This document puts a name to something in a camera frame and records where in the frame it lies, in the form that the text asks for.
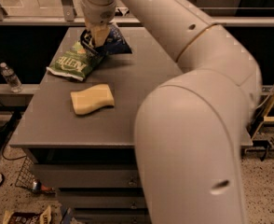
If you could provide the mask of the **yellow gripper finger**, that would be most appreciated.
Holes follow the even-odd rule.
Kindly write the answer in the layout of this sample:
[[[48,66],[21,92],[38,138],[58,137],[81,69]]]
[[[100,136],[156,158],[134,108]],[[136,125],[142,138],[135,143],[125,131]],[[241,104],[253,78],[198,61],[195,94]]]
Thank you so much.
[[[90,28],[90,31],[95,47],[100,47],[104,44],[106,38],[108,37],[110,28],[107,24],[94,25]]]

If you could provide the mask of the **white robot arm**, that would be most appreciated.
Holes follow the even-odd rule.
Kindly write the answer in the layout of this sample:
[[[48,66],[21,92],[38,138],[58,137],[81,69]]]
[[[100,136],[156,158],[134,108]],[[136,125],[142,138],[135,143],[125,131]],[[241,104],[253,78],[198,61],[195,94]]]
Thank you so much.
[[[117,0],[81,0],[87,25]],[[141,104],[134,149],[152,224],[248,224],[240,144],[258,105],[258,63],[187,0],[121,0],[182,70]]]

